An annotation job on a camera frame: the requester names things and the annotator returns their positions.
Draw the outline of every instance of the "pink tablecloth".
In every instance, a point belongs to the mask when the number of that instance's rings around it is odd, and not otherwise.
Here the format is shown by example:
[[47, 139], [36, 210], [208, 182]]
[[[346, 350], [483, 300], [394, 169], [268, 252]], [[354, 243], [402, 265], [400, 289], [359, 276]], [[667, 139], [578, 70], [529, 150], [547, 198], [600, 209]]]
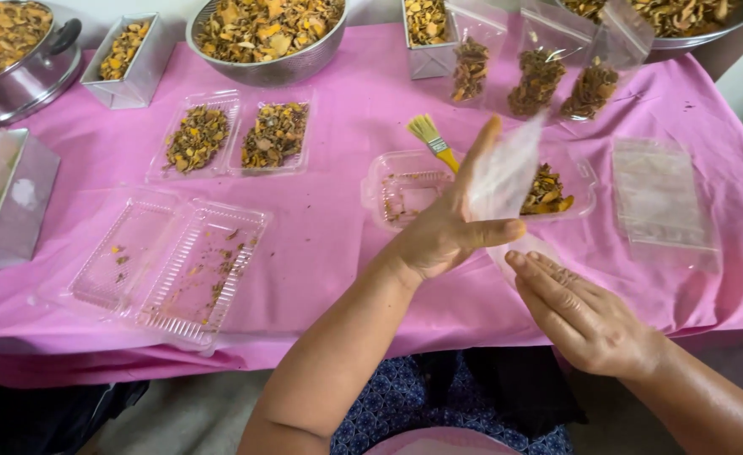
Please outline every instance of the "pink tablecloth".
[[[321, 102], [307, 173], [173, 185], [275, 213], [218, 351], [209, 358], [153, 346], [151, 335], [38, 305], [31, 295], [59, 270], [63, 247], [81, 238], [73, 228], [93, 214], [104, 190], [143, 182], [181, 99], [241, 87], [178, 45], [148, 109], [109, 111], [76, 85], [22, 121], [20, 126], [32, 129], [63, 162], [35, 260], [0, 271], [0, 383], [90, 384], [274, 367], [351, 283], [358, 266], [391, 238], [360, 205], [359, 181], [371, 160], [387, 151], [420, 148], [403, 127], [417, 113], [430, 112], [456, 150], [471, 144], [487, 118], [434, 96], [435, 82], [409, 80], [403, 42], [399, 24], [350, 27], [332, 63], [307, 81], [319, 89]], [[496, 104], [507, 92], [497, 74], [489, 79]], [[575, 124], [546, 129], [549, 138], [569, 141], [573, 154], [590, 160], [600, 179], [598, 203], [586, 219], [533, 224], [531, 231], [555, 245], [572, 268], [625, 297], [644, 321], [668, 334], [743, 329], [743, 126], [690, 56], [642, 69], [619, 98], [587, 133]], [[689, 147], [719, 230], [721, 274], [631, 260], [612, 206], [614, 135], [670, 138]], [[542, 343], [547, 338], [517, 295], [488, 257], [478, 254], [420, 289], [389, 355]]]

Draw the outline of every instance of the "stainless steel colander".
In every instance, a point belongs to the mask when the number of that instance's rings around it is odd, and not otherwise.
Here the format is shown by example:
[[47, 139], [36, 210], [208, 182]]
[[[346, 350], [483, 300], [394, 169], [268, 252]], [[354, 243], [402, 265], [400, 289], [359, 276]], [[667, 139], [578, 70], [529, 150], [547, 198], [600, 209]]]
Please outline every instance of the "stainless steel colander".
[[253, 87], [283, 87], [313, 76], [332, 60], [343, 40], [346, 28], [346, 5], [343, 16], [335, 28], [329, 31], [316, 44], [287, 57], [259, 63], [231, 63], [209, 57], [200, 51], [196, 37], [203, 31], [203, 25], [217, 9], [218, 0], [207, 2], [186, 24], [186, 42], [194, 52], [202, 57], [215, 70], [238, 83]]

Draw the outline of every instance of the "forearm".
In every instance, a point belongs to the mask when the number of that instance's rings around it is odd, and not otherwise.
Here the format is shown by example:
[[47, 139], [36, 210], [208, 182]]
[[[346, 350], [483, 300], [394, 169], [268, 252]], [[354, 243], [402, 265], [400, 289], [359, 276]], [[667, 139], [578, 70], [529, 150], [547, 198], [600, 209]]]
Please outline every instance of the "forearm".
[[329, 438], [390, 346], [421, 280], [380, 253], [290, 349], [254, 414]]
[[743, 390], [662, 337], [649, 378], [622, 380], [688, 453], [743, 453]]

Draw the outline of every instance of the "patterned fabric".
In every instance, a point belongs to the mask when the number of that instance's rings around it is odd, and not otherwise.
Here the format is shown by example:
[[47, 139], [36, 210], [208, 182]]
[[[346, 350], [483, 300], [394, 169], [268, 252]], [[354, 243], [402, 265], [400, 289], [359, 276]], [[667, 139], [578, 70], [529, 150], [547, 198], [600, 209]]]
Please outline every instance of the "patterned fabric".
[[459, 369], [447, 406], [426, 406], [425, 380], [411, 356], [384, 360], [360, 392], [332, 437], [331, 455], [361, 455], [375, 444], [418, 428], [469, 428], [507, 444], [523, 455], [570, 455], [565, 426], [529, 440], [498, 415], [459, 353]]

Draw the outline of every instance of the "metal bowl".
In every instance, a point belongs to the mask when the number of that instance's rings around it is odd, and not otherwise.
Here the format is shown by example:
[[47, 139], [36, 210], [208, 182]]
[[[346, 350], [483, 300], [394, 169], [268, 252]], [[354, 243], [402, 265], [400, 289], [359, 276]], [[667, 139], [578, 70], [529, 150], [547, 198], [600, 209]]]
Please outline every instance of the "metal bowl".
[[346, 14], [349, 6], [343, 8], [343, 16], [337, 25], [316, 44], [286, 57], [270, 62], [232, 63], [209, 57], [200, 51], [196, 37], [203, 31], [203, 25], [217, 9], [217, 1], [211, 0], [186, 24], [186, 42], [194, 52], [202, 57], [215, 70], [238, 83], [253, 87], [283, 87], [313, 76], [332, 60], [346, 30]]
[[[562, 0], [557, 0], [557, 4], [563, 8], [566, 7]], [[649, 52], [649, 57], [645, 63], [662, 62], [688, 54], [694, 48], [726, 36], [741, 26], [743, 26], [743, 4], [734, 10], [734, 13], [728, 18], [726, 26], [717, 32], [680, 38], [655, 38], [652, 41], [652, 50]]]

